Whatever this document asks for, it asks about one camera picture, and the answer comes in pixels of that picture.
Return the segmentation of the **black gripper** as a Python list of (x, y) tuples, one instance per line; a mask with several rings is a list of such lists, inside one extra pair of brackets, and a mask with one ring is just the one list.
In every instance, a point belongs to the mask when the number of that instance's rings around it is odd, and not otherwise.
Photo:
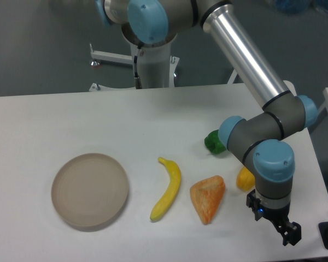
[(270, 199), (253, 189), (247, 194), (246, 205), (252, 210), (256, 221), (264, 218), (273, 224), (281, 234), (284, 246), (295, 246), (302, 239), (301, 225), (288, 219), (290, 194), (280, 199)]

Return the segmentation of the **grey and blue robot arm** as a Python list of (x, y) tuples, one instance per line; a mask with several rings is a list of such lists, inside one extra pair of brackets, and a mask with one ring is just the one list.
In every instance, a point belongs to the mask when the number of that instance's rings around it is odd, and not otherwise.
[(254, 176), (247, 195), (255, 219), (269, 220), (284, 245), (301, 239), (301, 226), (288, 219), (295, 156), (284, 139), (311, 126), (318, 111), (306, 96), (295, 96), (273, 71), (233, 14), (230, 1), (96, 1), (105, 25), (119, 24), (133, 45), (135, 87), (169, 87), (169, 47), (175, 36), (200, 25), (210, 34), (261, 106), (262, 114), (245, 120), (227, 118), (218, 137)]

